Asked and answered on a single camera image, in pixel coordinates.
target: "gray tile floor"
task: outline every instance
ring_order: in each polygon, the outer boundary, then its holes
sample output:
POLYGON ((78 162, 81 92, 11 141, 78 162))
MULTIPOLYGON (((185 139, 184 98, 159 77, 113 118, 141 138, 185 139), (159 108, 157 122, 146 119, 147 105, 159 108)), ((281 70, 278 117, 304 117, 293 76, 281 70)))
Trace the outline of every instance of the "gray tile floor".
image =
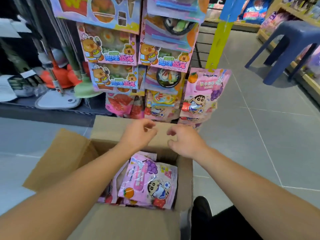
MULTIPOLYGON (((212 34, 200 33, 198 41, 211 43, 212 34)), ((219 68, 232 69, 233 76, 200 134, 211 147, 320 208, 320 113, 298 85, 286 81, 285 74, 272 86, 262 83, 257 74, 266 73, 262 63, 268 52, 258 57, 251 70, 244 68, 260 45, 254 33, 231 31, 219 68)), ((198 48, 208 52, 210 45, 198 48)), ((200 58, 205 66, 207 54, 201 53, 200 58)), ((60 128, 87 137, 91 131, 6 118, 0 118, 0 125, 0 214, 34 194, 21 185, 60 128)), ((208 198, 214 214, 232 205, 194 163, 194 196, 198 195, 208 198)))

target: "open cardboard box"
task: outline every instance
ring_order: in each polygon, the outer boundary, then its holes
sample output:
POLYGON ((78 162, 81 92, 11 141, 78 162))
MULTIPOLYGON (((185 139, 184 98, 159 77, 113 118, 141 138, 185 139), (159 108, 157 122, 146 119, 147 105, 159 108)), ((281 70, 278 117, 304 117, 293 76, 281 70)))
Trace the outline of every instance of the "open cardboard box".
MULTIPOLYGON (((131 119, 97 116, 90 140, 61 129, 23 186, 38 192, 102 155, 120 140, 131 119)), ((180 239, 180 213, 193 203, 192 160, 172 151, 167 141, 168 123, 156 123, 158 134, 142 151, 157 153, 157 160, 178 167, 174 210, 151 210, 97 203, 68 239, 180 239)), ((68 224, 68 219, 61 219, 68 224)))

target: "forearm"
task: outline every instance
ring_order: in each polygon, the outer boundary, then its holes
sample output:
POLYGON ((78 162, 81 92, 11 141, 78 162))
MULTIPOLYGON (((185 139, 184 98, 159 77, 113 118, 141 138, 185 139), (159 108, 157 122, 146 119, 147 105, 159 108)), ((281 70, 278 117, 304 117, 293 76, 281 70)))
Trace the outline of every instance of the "forearm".
POLYGON ((316 239, 320 210, 206 148, 195 158, 263 239, 316 239))
POLYGON ((0 217, 2 237, 66 239, 133 153, 116 146, 59 183, 26 199, 0 217))

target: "black pants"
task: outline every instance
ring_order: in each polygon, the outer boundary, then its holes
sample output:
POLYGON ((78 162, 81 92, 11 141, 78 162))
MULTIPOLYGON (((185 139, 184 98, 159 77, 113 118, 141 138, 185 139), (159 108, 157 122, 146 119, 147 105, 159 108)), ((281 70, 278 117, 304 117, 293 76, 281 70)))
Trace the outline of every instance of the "black pants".
POLYGON ((191 240, 240 238, 262 240, 234 205, 209 220, 203 213, 192 211, 191 240))

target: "green plastic item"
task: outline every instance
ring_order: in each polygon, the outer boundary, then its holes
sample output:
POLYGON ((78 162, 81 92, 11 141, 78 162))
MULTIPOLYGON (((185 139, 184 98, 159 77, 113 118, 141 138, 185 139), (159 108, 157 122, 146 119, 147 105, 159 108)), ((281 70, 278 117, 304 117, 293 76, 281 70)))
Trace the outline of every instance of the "green plastic item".
POLYGON ((77 98, 92 98, 102 94, 103 92, 95 92, 90 78, 85 74, 82 75, 82 82, 74 87, 74 95, 77 98))

